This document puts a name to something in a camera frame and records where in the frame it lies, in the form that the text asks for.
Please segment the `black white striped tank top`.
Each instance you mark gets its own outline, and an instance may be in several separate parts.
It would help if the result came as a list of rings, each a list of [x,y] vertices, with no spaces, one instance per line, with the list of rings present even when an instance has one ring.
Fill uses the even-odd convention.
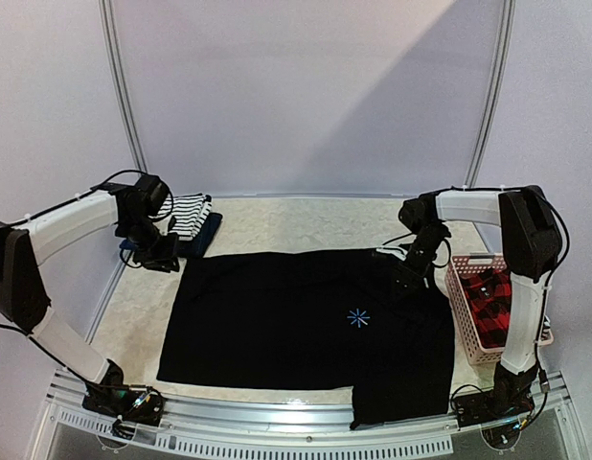
[[[154,225],[163,236],[174,233],[182,242],[192,241],[212,211],[210,195],[195,194],[167,197],[154,217]]]

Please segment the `black garment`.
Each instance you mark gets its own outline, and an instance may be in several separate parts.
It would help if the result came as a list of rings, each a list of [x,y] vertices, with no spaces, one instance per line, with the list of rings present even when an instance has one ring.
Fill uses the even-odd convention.
[[[393,291],[373,249],[224,255],[187,263],[157,378],[199,386],[352,391],[353,424],[442,415],[455,332],[427,275]]]

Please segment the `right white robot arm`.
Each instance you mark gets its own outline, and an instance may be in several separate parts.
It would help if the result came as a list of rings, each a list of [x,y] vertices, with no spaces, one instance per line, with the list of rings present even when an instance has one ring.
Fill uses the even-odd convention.
[[[403,202],[398,220],[416,236],[393,269],[397,302],[424,287],[436,252],[449,237],[447,221],[495,225],[512,284],[508,337],[497,377],[533,379],[538,340],[553,275],[569,248],[568,231],[540,187],[441,189]]]

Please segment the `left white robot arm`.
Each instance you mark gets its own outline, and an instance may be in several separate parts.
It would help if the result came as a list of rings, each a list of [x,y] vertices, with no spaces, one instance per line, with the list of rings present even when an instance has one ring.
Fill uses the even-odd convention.
[[[177,234],[171,231],[172,201],[168,184],[159,176],[141,173],[133,185],[107,178],[85,192],[15,222],[0,222],[0,313],[11,328],[83,382],[96,386],[96,402],[112,416],[131,408],[129,391],[106,379],[110,361],[67,322],[67,311],[89,311],[85,295],[68,304],[54,296],[55,288],[79,288],[85,276],[100,270],[75,253],[81,241],[108,232],[110,256],[126,265],[161,273],[176,272]]]

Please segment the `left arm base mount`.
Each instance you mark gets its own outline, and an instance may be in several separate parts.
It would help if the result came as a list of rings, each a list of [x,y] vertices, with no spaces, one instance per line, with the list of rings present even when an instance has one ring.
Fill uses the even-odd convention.
[[[82,407],[123,422],[159,426],[166,404],[164,396],[149,385],[125,384],[122,368],[110,359],[107,363],[99,382],[85,382]]]

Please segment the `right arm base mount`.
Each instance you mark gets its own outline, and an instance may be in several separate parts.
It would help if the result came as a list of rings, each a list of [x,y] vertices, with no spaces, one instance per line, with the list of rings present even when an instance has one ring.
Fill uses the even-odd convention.
[[[539,408],[535,407],[532,395],[532,384],[536,378],[542,378],[539,386],[544,395]],[[525,414],[526,418],[518,421],[512,428],[513,431],[521,431],[540,416],[547,403],[549,391],[546,371],[538,364],[527,371],[514,374],[498,363],[491,390],[483,390],[474,384],[464,384],[451,394],[449,405],[460,427],[517,418],[520,414]]]

